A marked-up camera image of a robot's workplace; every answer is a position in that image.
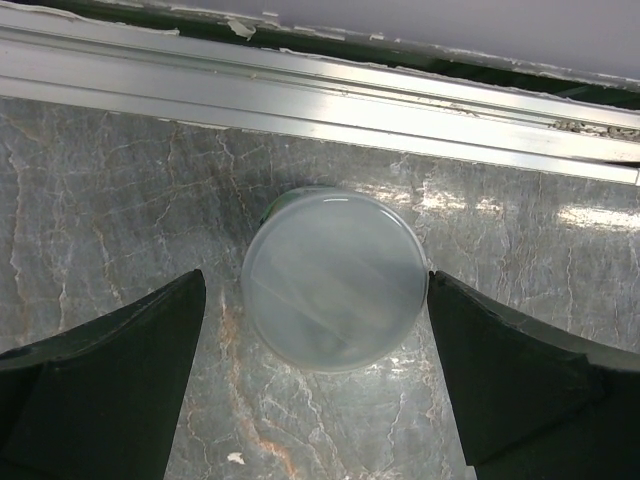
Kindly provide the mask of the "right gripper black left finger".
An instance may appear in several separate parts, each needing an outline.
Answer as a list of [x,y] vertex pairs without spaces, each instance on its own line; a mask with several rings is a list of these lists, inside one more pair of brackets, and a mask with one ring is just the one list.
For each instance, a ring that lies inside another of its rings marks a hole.
[[1,355],[4,479],[161,479],[206,304],[190,271]]

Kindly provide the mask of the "clear lid can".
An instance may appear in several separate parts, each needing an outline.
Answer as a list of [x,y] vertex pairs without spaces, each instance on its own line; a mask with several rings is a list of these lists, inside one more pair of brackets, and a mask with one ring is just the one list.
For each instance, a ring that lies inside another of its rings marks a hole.
[[421,315],[424,249],[401,216],[368,195],[290,190],[264,212],[241,271],[247,321],[300,369],[366,367],[400,345]]

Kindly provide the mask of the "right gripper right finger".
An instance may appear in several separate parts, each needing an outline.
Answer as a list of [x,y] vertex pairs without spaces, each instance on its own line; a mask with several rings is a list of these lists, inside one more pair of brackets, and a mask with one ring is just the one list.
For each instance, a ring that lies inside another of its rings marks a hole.
[[480,479],[635,479],[639,357],[549,325],[458,279],[427,306],[466,463]]

